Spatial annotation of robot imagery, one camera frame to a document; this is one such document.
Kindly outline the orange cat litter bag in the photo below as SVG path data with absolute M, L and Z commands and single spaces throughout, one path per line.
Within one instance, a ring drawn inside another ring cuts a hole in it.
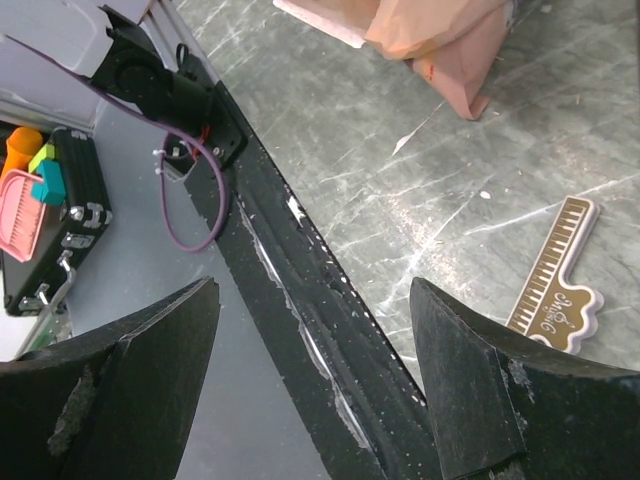
M 370 45 L 422 76 L 466 120 L 489 103 L 481 89 L 512 28 L 508 0 L 275 1 L 273 5 L 343 43 Z

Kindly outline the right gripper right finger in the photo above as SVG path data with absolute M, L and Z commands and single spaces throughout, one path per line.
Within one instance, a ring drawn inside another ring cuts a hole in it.
M 529 340 L 422 278 L 410 313 L 445 478 L 638 477 L 636 371 Z

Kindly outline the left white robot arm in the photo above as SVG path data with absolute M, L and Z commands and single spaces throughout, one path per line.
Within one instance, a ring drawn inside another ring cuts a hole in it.
M 198 133 L 211 113 L 210 92 L 168 69 L 141 26 L 107 5 L 100 9 L 107 15 L 112 44 L 90 85 L 135 105 L 149 120 Z

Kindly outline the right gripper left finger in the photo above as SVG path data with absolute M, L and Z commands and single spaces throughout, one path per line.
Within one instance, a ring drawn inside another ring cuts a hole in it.
M 208 369 L 219 288 L 144 309 L 1 366 L 5 479 L 172 479 Z

